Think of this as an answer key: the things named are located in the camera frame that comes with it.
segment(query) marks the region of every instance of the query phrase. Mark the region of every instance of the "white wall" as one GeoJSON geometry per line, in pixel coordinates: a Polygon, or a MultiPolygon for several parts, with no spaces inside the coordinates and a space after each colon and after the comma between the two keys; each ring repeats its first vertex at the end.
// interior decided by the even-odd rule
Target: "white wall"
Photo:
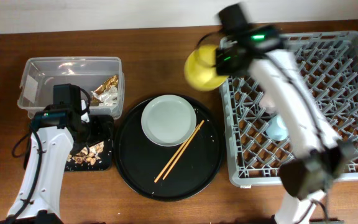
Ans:
{"type": "MultiPolygon", "coordinates": [[[[0,0],[0,34],[206,26],[239,0],[0,0]]],[[[253,22],[358,19],[358,0],[246,0],[253,22]]]]}

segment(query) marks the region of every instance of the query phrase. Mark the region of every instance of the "chopsticks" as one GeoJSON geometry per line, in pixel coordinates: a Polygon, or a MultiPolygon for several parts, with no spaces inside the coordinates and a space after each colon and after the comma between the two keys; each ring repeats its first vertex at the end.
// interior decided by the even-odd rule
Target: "chopsticks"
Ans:
{"type": "Polygon", "coordinates": [[[164,175],[164,177],[162,178],[163,180],[165,180],[165,178],[167,177],[167,175],[171,172],[173,166],[175,166],[175,164],[178,162],[179,158],[181,157],[181,155],[183,154],[183,152],[186,150],[187,146],[190,144],[191,140],[193,140],[194,136],[197,134],[198,130],[200,130],[201,126],[203,125],[204,120],[202,120],[202,122],[200,122],[199,125],[196,126],[196,128],[193,131],[193,134],[191,134],[190,138],[188,138],[184,143],[182,143],[182,145],[179,147],[179,149],[174,153],[174,155],[172,156],[172,158],[168,161],[167,165],[165,165],[165,167],[161,170],[161,172],[159,173],[159,175],[157,176],[157,178],[155,178],[154,183],[157,183],[157,181],[160,179],[160,177],[162,176],[162,174],[165,172],[165,170],[168,168],[168,166],[171,164],[171,162],[174,160],[174,158],[176,157],[175,161],[173,162],[173,164],[171,165],[171,167],[169,168],[169,170],[167,171],[167,173],[164,175]]]}

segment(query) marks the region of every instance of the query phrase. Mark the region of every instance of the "gray dish rack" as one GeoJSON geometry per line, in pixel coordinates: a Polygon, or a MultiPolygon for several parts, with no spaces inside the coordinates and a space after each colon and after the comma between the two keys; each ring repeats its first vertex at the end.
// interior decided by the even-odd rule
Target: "gray dish rack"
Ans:
{"type": "MultiPolygon", "coordinates": [[[[339,180],[358,180],[358,32],[284,34],[283,38],[320,110],[343,139],[357,146],[339,180]]],[[[295,157],[289,138],[274,141],[265,134],[275,115],[259,107],[262,89],[252,78],[229,77],[219,91],[231,183],[241,188],[281,184],[278,168],[295,157]]]]}

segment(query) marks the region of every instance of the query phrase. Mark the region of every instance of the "green light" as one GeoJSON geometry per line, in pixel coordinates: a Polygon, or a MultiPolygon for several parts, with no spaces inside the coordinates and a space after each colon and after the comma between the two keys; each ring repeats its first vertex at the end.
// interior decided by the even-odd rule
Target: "green light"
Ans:
{"type": "Polygon", "coordinates": [[[264,35],[253,35],[252,39],[254,39],[254,40],[263,40],[263,39],[265,39],[265,36],[264,35]]]}

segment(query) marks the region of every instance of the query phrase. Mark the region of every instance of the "brown tabletop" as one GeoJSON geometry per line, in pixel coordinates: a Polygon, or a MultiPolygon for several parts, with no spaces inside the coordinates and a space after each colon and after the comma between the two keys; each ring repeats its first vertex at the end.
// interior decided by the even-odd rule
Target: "brown tabletop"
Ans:
{"type": "MultiPolygon", "coordinates": [[[[277,25],[285,33],[358,30],[358,21],[277,25]]],[[[0,220],[14,202],[24,176],[23,159],[12,158],[11,149],[27,132],[29,123],[27,112],[17,107],[27,59],[117,56],[122,60],[126,79],[123,116],[150,96],[176,93],[202,102],[223,127],[218,91],[196,91],[183,77],[187,56],[198,39],[212,30],[217,27],[0,35],[0,220]]],[[[225,159],[216,178],[198,195],[179,202],[158,202],[131,190],[112,167],[102,172],[66,172],[60,215],[65,223],[232,223],[273,215],[280,207],[283,193],[282,186],[251,189],[233,186],[225,159]]],[[[358,181],[334,186],[329,214],[347,223],[358,223],[358,181]]],[[[313,217],[323,217],[319,208],[313,217]]]]}

